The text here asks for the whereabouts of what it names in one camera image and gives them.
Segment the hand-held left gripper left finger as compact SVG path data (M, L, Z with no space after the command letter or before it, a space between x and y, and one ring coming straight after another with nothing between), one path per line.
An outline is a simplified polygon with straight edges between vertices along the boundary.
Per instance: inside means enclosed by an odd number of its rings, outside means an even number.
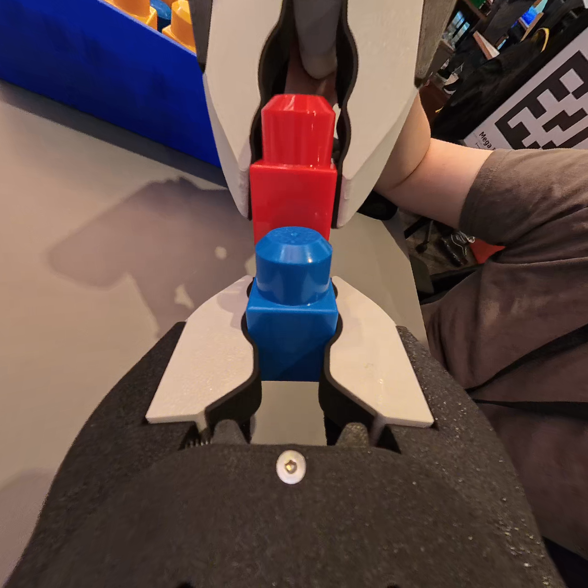
M215 427L249 421L261 404L258 350L245 320L244 276L200 305L187 319L146 420Z

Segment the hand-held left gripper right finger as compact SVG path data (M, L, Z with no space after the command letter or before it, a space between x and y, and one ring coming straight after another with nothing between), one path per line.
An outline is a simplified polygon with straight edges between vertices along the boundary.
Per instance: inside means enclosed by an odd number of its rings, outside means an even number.
M325 349L325 415L340 427L430 428L435 420L394 320L342 278L332 283L340 320Z

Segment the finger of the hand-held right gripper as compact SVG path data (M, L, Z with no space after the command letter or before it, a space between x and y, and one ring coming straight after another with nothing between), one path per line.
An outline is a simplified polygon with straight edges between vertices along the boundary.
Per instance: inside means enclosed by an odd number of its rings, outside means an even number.
M262 52L283 16L283 1L210 1L202 81L218 159L237 210L251 216L249 168L261 106Z
M423 1L347 1L344 39L350 88L340 120L341 188L335 227L344 226L377 182L415 100Z

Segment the yellow one-stud block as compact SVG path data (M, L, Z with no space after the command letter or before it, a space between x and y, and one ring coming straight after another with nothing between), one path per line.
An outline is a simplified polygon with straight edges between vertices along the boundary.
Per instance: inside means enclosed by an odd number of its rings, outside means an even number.
M163 27L161 33L196 53L194 28L188 1L173 1L171 4L171 23Z
M135 18L144 25L151 27L154 30L158 29L158 14L154 7L151 6L150 1L105 1L114 6L116 9L125 12L127 15Z

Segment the red one-stud block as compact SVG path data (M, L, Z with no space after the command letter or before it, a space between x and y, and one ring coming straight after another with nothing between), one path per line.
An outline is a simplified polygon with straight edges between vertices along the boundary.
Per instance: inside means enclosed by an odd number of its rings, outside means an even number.
M329 239L335 114L319 95L275 95L261 111L262 158L249 168L254 242L285 226Z

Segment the blue plastic bin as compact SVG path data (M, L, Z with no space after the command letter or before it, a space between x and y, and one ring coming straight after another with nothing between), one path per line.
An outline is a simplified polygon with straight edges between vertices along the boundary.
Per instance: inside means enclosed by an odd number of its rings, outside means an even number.
M1 1L1 79L220 167L194 53L103 1Z

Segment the person's right forearm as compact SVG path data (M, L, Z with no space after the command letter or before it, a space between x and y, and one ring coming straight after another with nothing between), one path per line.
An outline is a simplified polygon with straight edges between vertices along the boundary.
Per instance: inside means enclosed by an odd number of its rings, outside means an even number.
M461 201L491 151L432 139L420 95L409 109L393 150L375 184L375 191L395 204L429 200L448 183Z

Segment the orange traffic cone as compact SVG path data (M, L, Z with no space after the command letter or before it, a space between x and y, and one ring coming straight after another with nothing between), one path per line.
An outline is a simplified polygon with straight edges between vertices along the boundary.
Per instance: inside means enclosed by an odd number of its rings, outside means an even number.
M504 246L491 245L478 238L474 239L469 247L478 265L484 264L494 254L504 250Z

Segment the black-white marker sign stand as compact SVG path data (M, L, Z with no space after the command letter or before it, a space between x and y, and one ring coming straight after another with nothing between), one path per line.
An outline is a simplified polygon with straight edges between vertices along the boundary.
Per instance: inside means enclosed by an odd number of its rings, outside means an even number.
M587 30L463 142L486 150L587 149Z

